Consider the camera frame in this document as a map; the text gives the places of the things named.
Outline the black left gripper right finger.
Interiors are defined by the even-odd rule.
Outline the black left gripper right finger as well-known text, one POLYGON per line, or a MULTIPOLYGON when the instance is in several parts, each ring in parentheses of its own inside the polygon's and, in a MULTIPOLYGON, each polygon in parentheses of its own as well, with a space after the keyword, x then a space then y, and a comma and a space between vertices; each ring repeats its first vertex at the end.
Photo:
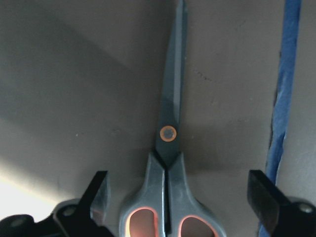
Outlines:
POLYGON ((262 227, 260 237, 314 237, 316 207, 306 199, 287 197, 261 170, 250 170, 247 200, 262 227))

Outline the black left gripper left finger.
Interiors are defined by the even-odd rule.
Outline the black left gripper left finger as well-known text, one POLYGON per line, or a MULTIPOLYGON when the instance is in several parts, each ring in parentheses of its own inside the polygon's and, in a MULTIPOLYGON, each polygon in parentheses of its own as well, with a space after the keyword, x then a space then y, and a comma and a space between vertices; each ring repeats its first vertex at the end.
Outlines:
POLYGON ((65 237, 110 237, 105 219, 110 191, 107 171, 98 171, 77 203, 64 205, 53 214, 65 237))

